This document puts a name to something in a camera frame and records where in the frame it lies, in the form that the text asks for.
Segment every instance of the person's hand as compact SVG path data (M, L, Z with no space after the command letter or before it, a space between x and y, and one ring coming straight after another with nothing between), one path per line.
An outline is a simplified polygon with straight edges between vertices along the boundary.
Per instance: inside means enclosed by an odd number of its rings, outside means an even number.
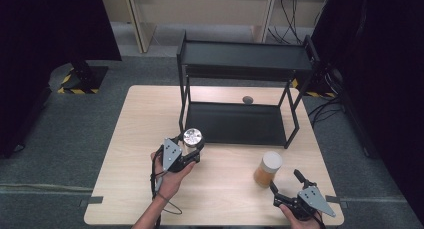
M152 153L150 155L152 160L154 156L155 156L155 153ZM178 192L178 189L180 188L180 185L181 185L181 181L183 180L185 176L187 176L191 172L195 164L196 162L191 162L183 170L177 173L168 172L165 175L161 175L162 184L159 188L159 195L163 196L167 200L170 200ZM162 171L163 171L163 167L162 167L162 154L161 154L156 158L155 174L161 173Z
M283 212L283 214L287 217L287 219L290 221L292 229L319 229L320 228L320 225L318 224L318 222L315 221L313 218L307 221L299 221L296 219L292 211L287 206L281 204L280 209Z

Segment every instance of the round can lid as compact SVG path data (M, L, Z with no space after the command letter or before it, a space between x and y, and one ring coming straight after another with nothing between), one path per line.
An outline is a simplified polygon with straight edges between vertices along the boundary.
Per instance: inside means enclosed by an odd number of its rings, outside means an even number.
M276 173L283 165L283 158L274 151L266 152L262 158L263 169L268 173Z

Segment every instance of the wooden desk panel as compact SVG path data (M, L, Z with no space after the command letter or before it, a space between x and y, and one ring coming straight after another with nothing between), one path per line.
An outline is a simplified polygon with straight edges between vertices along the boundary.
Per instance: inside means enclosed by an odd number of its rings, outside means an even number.
M280 88L191 88L193 100L240 103L248 95L254 103L277 104L282 92ZM88 206L86 223L131 225L150 204L150 153L159 148L165 137L179 133L179 93L176 86L130 88L92 194L103 197L103 202ZM283 103L282 114L290 131L293 123L287 102ZM303 103L299 103L297 114L300 130L288 149L206 144L201 162L171 200L183 214L163 212L162 225L288 225L282 212L272 205L270 189L259 187L253 180L262 155L269 150L283 158L275 178L280 193L294 197L301 190L302 184L293 175L293 170L299 169L307 179L318 183L323 195L335 196ZM340 206L330 206L337 217L324 215L325 224L342 224Z

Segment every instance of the forearm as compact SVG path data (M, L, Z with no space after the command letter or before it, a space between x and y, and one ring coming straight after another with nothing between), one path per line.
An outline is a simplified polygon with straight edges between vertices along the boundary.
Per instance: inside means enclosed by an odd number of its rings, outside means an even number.
M153 199L152 203L150 203L149 207L146 211L141 215L141 217L137 220L137 222L132 227L133 229L149 229L155 226L156 220L159 218L163 208L165 208L168 202L157 196Z

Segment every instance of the transparent container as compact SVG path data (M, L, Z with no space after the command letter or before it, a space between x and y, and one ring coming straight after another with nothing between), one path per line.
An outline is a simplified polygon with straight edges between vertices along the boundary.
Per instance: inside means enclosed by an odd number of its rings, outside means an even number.
M280 154L274 151L269 151L264 154L262 161L253 174L253 178L259 186L267 188L274 180L275 174L283 165L283 158Z

